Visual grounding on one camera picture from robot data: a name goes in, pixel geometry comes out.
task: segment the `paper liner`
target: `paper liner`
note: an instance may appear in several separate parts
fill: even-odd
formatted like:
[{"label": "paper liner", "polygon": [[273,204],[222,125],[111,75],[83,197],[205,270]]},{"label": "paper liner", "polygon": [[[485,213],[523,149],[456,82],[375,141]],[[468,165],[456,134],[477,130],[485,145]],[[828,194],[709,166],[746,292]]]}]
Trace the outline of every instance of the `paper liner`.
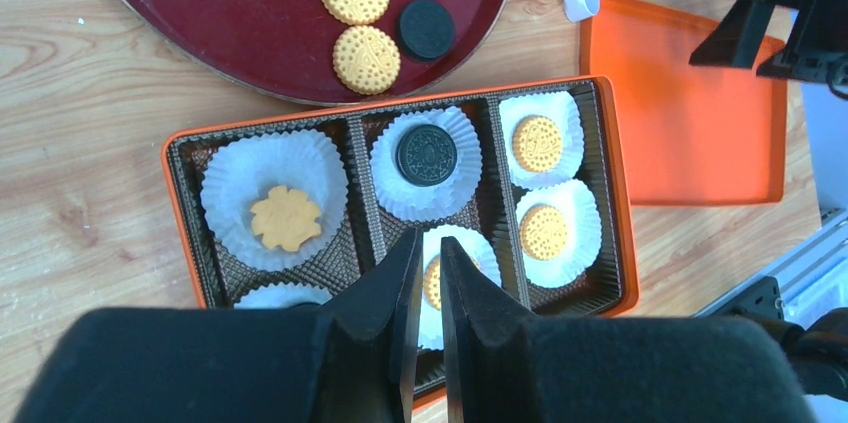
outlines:
[{"label": "paper liner", "polygon": [[595,196],[585,183],[565,183],[533,190],[516,205],[519,225],[524,215],[536,205],[551,205],[565,216],[567,239],[565,249],[552,260],[542,261],[522,249],[527,279],[545,288],[559,288],[576,280],[595,263],[601,251],[601,215]]},{"label": "paper liner", "polygon": [[291,308],[304,303],[323,305],[330,301],[330,292],[326,288],[292,283],[277,283],[250,290],[237,301],[233,308]]},{"label": "paper liner", "polygon": [[[269,250],[250,229],[250,207],[278,185],[305,191],[321,208],[321,234],[297,252]],[[200,201],[209,229],[242,263],[268,271],[295,267],[324,249],[341,227],[347,204],[347,176],[339,151],[315,130],[230,143],[212,156],[202,186]]]},{"label": "paper liner", "polygon": [[[506,146],[507,166],[512,182],[522,188],[534,190],[566,182],[583,162],[583,127],[577,102],[567,91],[535,94],[509,98],[501,102],[501,125]],[[518,162],[512,148],[512,137],[521,120],[529,116],[550,118],[562,131],[563,152],[557,166],[545,173],[525,170]]]},{"label": "paper liner", "polygon": [[[447,180],[434,186],[415,186],[401,176],[395,151],[401,137],[419,125],[436,125],[445,130],[456,145],[456,169]],[[407,221],[438,220],[465,206],[480,182],[483,157],[480,140],[471,120],[456,107],[401,115],[395,118],[374,142],[371,172],[380,206]]]},{"label": "paper liner", "polygon": [[[468,253],[480,264],[480,269],[490,280],[501,286],[501,271],[495,258],[492,245],[480,233],[462,228],[461,226],[442,225],[424,232],[424,242],[421,251],[423,271],[433,258],[439,256],[442,248],[442,238],[453,236]],[[445,342],[442,336],[442,312],[430,306],[427,297],[421,294],[421,323],[418,328],[418,346],[430,350],[442,350]]]}]

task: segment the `wooden table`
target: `wooden table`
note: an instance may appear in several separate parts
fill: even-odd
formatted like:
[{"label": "wooden table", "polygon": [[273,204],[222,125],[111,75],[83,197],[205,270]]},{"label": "wooden table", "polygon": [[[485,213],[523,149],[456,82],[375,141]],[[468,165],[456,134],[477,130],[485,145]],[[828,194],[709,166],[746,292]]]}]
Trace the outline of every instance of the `wooden table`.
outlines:
[{"label": "wooden table", "polygon": [[[188,61],[119,0],[0,0],[0,419],[56,338],[109,305],[195,304],[159,163],[188,127],[302,108]],[[719,18],[734,0],[652,0]],[[774,33],[788,35],[786,14]],[[561,0],[509,0],[482,49],[433,91],[577,74]],[[778,205],[634,210],[643,299],[687,315],[819,227],[800,93]],[[444,405],[423,415],[441,421]]]}]

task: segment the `black cable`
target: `black cable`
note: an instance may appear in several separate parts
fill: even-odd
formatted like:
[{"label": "black cable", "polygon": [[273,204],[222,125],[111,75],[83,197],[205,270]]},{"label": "black cable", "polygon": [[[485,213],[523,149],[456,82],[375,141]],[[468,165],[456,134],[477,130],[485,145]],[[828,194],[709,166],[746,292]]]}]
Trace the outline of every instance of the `black cable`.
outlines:
[{"label": "black cable", "polygon": [[848,92],[842,91],[836,87],[836,76],[839,74],[839,71],[841,69],[845,69],[843,73],[848,73],[848,55],[842,56],[841,58],[828,65],[827,87],[830,88],[830,91],[838,98],[848,100]]}]

